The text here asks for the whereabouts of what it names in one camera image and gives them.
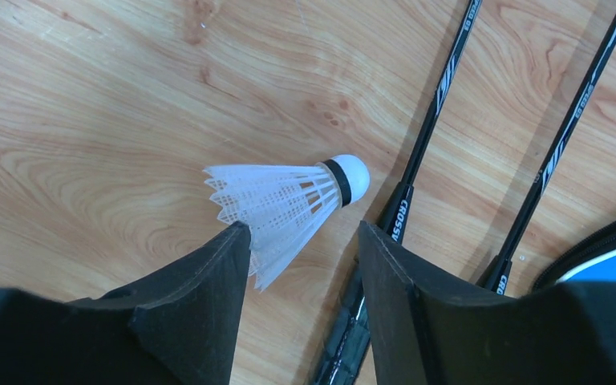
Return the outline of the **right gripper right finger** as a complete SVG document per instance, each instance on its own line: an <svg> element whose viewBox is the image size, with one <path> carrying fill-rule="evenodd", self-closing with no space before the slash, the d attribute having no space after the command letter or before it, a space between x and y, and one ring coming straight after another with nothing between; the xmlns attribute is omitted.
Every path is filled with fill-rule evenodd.
<svg viewBox="0 0 616 385"><path fill-rule="evenodd" d="M564 282L521 298L458 278L358 229L380 384L616 384L616 283Z"/></svg>

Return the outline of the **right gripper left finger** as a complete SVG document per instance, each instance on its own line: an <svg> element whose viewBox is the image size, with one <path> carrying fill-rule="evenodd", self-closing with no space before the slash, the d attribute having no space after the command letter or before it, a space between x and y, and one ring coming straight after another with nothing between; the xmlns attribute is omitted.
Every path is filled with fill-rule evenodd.
<svg viewBox="0 0 616 385"><path fill-rule="evenodd" d="M229 383L249 244L236 222L100 298L0 287L0 384Z"/></svg>

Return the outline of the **white shuttlecock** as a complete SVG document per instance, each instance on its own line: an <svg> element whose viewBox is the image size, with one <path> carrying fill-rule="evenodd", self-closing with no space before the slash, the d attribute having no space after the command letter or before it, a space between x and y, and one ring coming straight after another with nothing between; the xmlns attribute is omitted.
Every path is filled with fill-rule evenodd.
<svg viewBox="0 0 616 385"><path fill-rule="evenodd" d="M366 194L371 174L355 155L314 165L220 164L205 168L217 219L250 230L249 276L266 290L336 211Z"/></svg>

